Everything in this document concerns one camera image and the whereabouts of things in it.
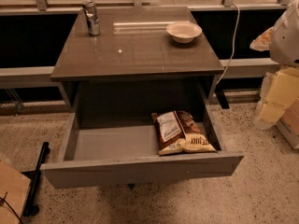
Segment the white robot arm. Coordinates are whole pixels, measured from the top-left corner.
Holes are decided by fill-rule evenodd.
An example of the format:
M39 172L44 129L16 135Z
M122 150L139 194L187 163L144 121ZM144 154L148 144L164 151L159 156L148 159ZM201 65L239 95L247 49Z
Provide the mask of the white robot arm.
M299 0L291 2L273 27L249 46L268 50L270 59L280 65L276 73L263 78L260 101L253 123L262 130L277 124L287 108L299 97Z

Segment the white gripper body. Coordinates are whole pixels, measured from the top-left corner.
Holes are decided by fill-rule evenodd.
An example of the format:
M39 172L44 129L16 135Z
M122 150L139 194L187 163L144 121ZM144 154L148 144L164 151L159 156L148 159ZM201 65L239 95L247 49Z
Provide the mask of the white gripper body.
M299 69L288 67L263 78L260 101L255 110L253 124L266 130L276 125L299 97Z

